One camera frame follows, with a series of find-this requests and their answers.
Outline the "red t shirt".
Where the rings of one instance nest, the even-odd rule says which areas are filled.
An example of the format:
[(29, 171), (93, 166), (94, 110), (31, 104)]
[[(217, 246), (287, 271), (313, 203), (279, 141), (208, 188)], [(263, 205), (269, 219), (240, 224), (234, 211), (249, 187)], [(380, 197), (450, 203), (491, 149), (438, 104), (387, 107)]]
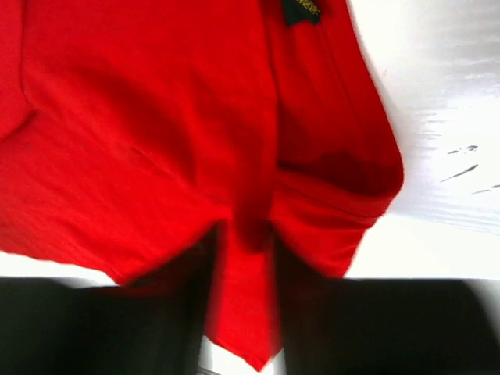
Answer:
[(221, 225), (209, 340), (280, 351), (271, 234), (329, 277), (403, 183), (345, 1), (4, 1), (1, 248), (125, 283)]

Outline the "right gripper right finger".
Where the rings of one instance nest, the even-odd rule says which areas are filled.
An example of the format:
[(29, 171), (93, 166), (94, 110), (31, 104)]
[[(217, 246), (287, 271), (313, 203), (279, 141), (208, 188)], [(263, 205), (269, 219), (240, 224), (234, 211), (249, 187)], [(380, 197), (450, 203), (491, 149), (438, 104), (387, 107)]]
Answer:
[(326, 277), (281, 239), (274, 257), (287, 373), (498, 373), (499, 339), (469, 283)]

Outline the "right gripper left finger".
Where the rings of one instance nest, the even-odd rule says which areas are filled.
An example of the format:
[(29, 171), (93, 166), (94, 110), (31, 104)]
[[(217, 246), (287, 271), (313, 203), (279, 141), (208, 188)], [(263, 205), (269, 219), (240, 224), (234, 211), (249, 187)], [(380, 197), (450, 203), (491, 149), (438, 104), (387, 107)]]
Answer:
[(4, 374), (194, 374), (217, 232), (117, 287), (1, 280)]

